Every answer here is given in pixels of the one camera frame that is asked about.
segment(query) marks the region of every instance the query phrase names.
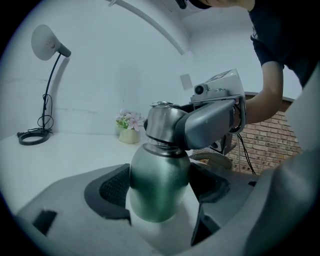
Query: person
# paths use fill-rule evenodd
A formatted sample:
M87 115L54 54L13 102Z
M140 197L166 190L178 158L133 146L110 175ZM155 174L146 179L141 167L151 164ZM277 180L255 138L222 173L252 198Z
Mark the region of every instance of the person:
M271 118L283 98L286 65L304 87L319 62L317 14L311 4L290 0L189 0L200 9L238 6L248 11L251 40L262 67L262 90L246 101L247 124Z

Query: brick wall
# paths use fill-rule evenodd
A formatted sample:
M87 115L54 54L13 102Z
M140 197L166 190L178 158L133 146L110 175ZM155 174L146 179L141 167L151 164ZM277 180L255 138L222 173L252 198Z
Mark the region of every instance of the brick wall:
M281 161L301 152L297 138L281 111L264 122L247 124L240 134L256 173L276 167ZM233 162L233 170L238 172L240 164L241 172L251 173L242 146L239 161L238 140L235 135L232 144L236 147L226 156Z

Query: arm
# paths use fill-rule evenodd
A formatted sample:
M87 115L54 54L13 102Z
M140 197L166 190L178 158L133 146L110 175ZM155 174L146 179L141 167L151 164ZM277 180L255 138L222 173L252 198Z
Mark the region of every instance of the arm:
M246 101L246 123L258 123L271 118L280 108L284 89L283 66L276 61L262 65L263 88Z

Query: black shirt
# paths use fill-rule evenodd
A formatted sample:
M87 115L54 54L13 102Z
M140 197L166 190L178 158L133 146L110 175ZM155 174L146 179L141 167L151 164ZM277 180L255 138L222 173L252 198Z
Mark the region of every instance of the black shirt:
M249 12L253 25L251 40L263 65L277 61L293 70L304 86L319 54L319 23L313 1L255 0Z

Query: lamp base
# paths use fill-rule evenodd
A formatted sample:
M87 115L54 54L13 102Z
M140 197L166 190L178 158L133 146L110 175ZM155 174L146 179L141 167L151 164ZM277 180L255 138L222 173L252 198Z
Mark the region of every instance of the lamp base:
M50 131L46 129L38 129L34 131L28 131L28 132L18 132L17 136L19 138L19 143L24 146L33 146L37 144L41 144L46 142L50 137ZM40 139L33 140L33 141L24 141L26 138L30 137L41 137Z

